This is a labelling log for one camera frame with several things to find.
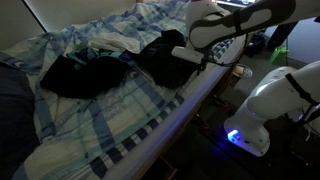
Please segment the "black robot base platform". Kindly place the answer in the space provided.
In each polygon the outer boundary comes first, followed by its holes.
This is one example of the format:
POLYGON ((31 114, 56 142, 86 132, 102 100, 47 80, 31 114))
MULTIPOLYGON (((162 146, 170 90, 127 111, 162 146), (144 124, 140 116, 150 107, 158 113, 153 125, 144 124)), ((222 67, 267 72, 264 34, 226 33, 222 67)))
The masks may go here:
POLYGON ((320 180, 318 138, 312 135, 306 141, 307 131, 292 131, 294 121, 287 114, 281 115, 264 124, 270 134, 270 148, 264 155, 255 156, 227 138, 223 124, 234 112, 223 109, 206 116, 209 127, 204 136, 254 180, 320 180))

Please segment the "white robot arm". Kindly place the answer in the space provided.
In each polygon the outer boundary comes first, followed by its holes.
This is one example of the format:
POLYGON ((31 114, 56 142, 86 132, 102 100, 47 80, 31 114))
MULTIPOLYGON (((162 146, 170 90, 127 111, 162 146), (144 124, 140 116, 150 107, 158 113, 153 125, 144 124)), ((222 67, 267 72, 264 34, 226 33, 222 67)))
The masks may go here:
MULTIPOLYGON (((190 0, 187 5, 187 46, 206 51, 223 40, 270 26, 317 17, 320 0, 257 0, 228 12, 212 0, 190 0)), ((260 157, 270 147, 265 123, 287 112, 316 107, 320 102, 320 63, 301 68, 260 64, 255 67, 261 80, 252 89, 223 128, 234 145, 260 157)))

